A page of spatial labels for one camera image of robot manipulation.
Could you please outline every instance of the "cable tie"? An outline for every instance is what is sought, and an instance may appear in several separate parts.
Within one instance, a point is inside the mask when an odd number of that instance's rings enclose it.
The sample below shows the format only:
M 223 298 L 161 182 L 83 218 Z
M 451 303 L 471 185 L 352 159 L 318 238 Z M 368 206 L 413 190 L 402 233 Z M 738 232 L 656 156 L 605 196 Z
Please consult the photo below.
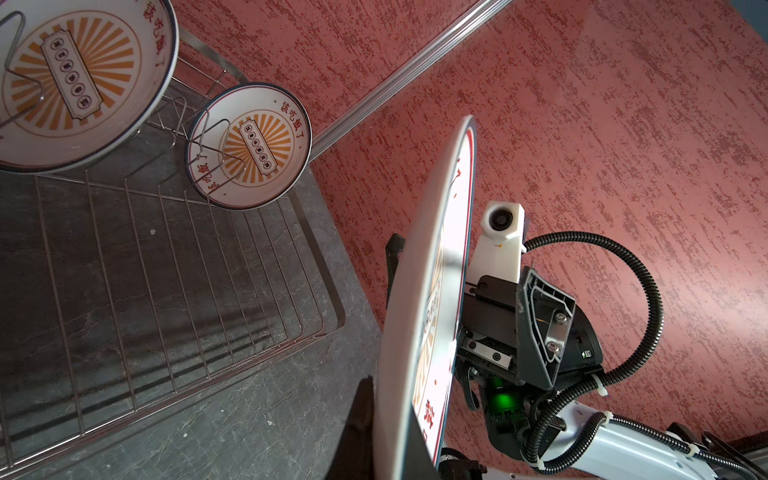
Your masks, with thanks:
M 529 462 L 528 460 L 525 461 L 525 463 L 528 464 L 529 467 L 532 468 L 538 468 L 539 470 L 545 470 L 547 467 L 544 465 L 544 460 L 542 460 L 540 457 L 536 457 L 535 462 Z
M 609 410 L 603 412 L 603 415 L 605 415 L 605 418 L 600 422 L 600 425 L 607 425 L 614 418 L 614 414 Z
M 608 396 L 608 391 L 603 386 L 603 382 L 601 382 L 600 379 L 598 378 L 598 376 L 595 375 L 594 373 L 592 373 L 591 375 L 592 375 L 592 378 L 594 379 L 595 383 L 598 384 L 598 393 L 600 394 L 600 396 Z
M 687 458 L 693 458 L 694 455 L 696 455 L 698 452 L 701 452 L 701 450 L 699 449 L 699 446 L 693 443 L 689 443 L 688 448 L 690 449 L 690 451 L 685 454 Z

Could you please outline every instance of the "camera lens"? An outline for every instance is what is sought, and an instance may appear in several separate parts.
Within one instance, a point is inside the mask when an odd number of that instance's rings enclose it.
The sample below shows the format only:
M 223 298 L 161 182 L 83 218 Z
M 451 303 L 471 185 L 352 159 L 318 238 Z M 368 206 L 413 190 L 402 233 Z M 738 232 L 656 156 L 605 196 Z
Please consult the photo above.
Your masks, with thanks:
M 500 232 L 507 230 L 512 225 L 512 212 L 509 210 L 496 210 L 491 214 L 491 228 Z

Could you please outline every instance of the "orange sunburst pattern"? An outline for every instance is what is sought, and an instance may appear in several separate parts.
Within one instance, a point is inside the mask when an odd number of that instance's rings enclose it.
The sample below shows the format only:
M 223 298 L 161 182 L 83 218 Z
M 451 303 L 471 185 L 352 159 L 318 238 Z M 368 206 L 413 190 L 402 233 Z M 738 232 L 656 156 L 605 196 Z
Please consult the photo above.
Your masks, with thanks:
M 60 30 L 71 35 L 102 100 L 101 108 L 81 120 L 70 115 L 42 53 L 45 38 Z M 43 102 L 16 124 L 42 137 L 68 137 L 99 125 L 125 102 L 141 69 L 141 50 L 136 34 L 119 18 L 104 12 L 76 12 L 32 32 L 20 44 L 11 67 L 40 81 L 45 90 Z M 3 101 L 8 112 L 23 111 L 37 98 L 35 83 L 5 74 Z
M 442 296 L 442 272 L 445 265 L 443 263 L 445 255 L 443 239 L 444 237 L 441 233 L 437 255 L 435 255 L 435 263 L 432 267 L 432 282 L 429 287 L 429 299 L 426 305 L 421 352 L 419 353 L 419 363 L 416 367 L 416 378 L 413 386 L 412 404 L 417 414 L 423 404 L 427 380 L 429 380 L 429 368 L 432 364 L 432 353 L 435 349 L 437 320 L 440 314 L 440 299 Z
M 277 169 L 271 174 L 261 174 L 237 130 L 243 122 L 251 119 L 259 126 L 264 141 L 275 158 Z M 293 142 L 293 132 L 282 115 L 264 110 L 249 112 L 232 122 L 229 130 L 224 134 L 221 150 L 231 157 L 224 158 L 223 169 L 228 177 L 234 177 L 233 182 L 244 187 L 259 187 L 267 184 L 285 170 L 293 152 Z

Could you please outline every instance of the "red textured wall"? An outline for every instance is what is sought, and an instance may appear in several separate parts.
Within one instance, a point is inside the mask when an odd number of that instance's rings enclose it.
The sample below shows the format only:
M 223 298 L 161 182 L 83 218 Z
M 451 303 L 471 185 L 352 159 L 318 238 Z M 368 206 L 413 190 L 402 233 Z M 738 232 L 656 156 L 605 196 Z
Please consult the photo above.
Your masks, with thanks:
M 724 0 L 518 0 L 344 137 L 313 171 L 379 321 L 384 245 L 407 233 L 435 156 L 477 117 L 477 219 L 514 200 L 531 236 L 607 235 L 633 250 L 666 311 L 656 355 L 585 402 L 657 428 L 735 439 L 768 429 L 768 46 Z M 526 256 L 573 293 L 605 365 L 644 330 L 629 269 L 590 246 Z M 454 389 L 447 440 L 489 445 Z
M 474 3 L 174 0 L 174 8 L 180 25 L 251 81 L 292 91 L 317 135 Z

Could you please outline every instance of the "stainless steel rack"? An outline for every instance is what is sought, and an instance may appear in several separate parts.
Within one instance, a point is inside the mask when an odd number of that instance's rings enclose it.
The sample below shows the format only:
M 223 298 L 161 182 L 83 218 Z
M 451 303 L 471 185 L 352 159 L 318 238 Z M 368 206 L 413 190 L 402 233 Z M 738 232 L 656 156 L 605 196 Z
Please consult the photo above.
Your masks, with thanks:
M 280 361 L 346 321 L 295 191 L 232 211 L 191 190 L 182 150 L 202 140 L 188 137 L 191 121 L 217 90 L 247 79 L 180 37 L 171 86 L 124 146 L 63 174 L 0 174 L 0 478 Z

